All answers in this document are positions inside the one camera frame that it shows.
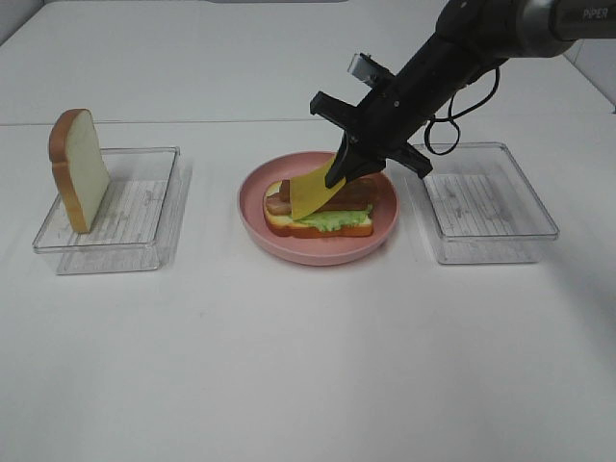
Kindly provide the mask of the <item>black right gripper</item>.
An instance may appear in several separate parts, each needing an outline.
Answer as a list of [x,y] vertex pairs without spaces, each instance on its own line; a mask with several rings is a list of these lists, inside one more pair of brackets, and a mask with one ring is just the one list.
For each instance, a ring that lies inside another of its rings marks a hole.
[[310,112],[322,116],[343,130],[341,144],[324,181],[332,189],[382,171],[393,160],[425,177],[431,162],[408,143],[422,125],[421,119],[405,107],[401,99],[385,90],[372,89],[353,106],[322,91],[310,102]]

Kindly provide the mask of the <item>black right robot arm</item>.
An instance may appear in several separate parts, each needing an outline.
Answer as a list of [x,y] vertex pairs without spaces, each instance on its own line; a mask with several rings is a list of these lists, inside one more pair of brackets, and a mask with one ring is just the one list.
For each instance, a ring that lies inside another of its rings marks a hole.
[[551,58],[578,39],[612,39],[612,1],[449,1],[435,31],[398,74],[360,53],[349,73],[370,87],[357,105],[318,92],[310,111],[344,134],[324,175],[332,188],[385,167],[388,159],[419,177],[430,161],[408,142],[461,89],[513,58]]

